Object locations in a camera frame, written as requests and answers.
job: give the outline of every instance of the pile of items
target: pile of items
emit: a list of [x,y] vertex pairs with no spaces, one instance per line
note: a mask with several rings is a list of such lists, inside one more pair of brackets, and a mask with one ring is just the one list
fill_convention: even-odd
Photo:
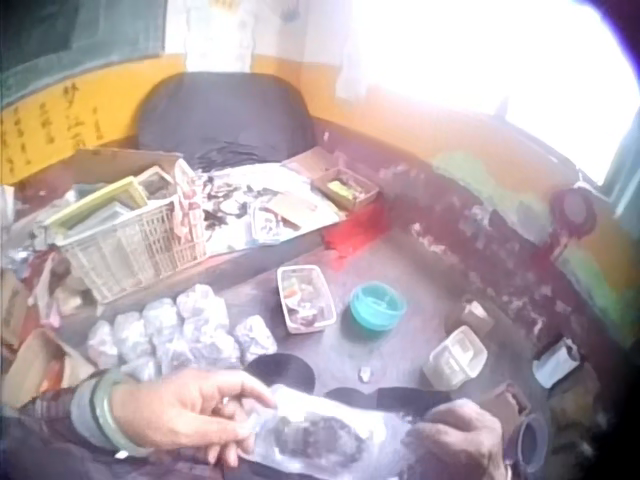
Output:
[[229,332],[222,298],[207,285],[195,285],[174,303],[162,298],[144,310],[118,315],[113,326],[98,321],[87,341],[99,368],[121,367],[149,381],[187,367],[242,368],[260,355],[277,351],[264,320],[254,315]]

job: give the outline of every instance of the person's left hand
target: person's left hand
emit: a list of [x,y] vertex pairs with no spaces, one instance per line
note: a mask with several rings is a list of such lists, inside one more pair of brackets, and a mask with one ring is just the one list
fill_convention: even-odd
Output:
[[234,467],[237,448],[253,448],[242,398],[275,406],[269,389],[244,372],[183,370],[156,382],[116,386],[111,410],[122,433],[139,447],[208,447],[209,462],[222,452]]

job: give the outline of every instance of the wrapped package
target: wrapped package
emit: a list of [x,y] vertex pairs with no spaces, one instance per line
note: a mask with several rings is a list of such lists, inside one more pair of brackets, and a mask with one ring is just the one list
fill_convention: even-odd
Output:
[[278,351],[276,339],[260,315],[253,315],[241,322],[234,329],[233,336],[240,344],[245,365],[261,355]]
[[118,347],[114,342],[113,328],[109,322],[98,320],[89,331],[87,351],[89,358],[94,361],[99,369],[118,366]]
[[197,341],[190,342],[189,347],[200,368],[242,368],[236,339],[214,325],[203,327]]
[[256,433],[248,460],[328,480],[392,478],[412,460],[402,444],[410,428],[399,416],[360,410],[283,385],[271,388],[277,409],[251,404]]
[[194,285],[178,295],[176,305],[185,320],[199,319],[200,323],[214,323],[220,328],[229,328],[227,306],[208,285]]
[[147,355],[127,363],[120,368],[120,371],[140,382],[151,382],[160,378],[158,362],[151,355]]
[[156,357],[162,375],[197,366],[187,341],[180,333],[167,342],[157,343]]
[[178,309],[170,298],[151,302],[142,311],[144,327],[154,344],[166,343],[180,330]]
[[127,312],[116,317],[113,339],[126,362],[153,354],[144,320],[138,312]]

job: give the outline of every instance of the red cloth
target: red cloth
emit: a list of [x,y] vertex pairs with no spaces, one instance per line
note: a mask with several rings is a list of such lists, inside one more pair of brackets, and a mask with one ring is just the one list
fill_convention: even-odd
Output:
[[384,202],[378,200],[349,215],[344,222],[326,228],[322,234],[327,250],[335,250],[332,267],[340,270],[347,258],[377,240],[390,229]]

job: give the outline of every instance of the plastic basket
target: plastic basket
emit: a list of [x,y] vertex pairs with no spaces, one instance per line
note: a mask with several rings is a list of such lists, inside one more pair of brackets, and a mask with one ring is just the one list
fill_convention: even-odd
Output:
[[173,208],[169,199],[58,245],[73,273],[98,302],[107,303],[206,256],[201,235],[194,242],[179,242]]

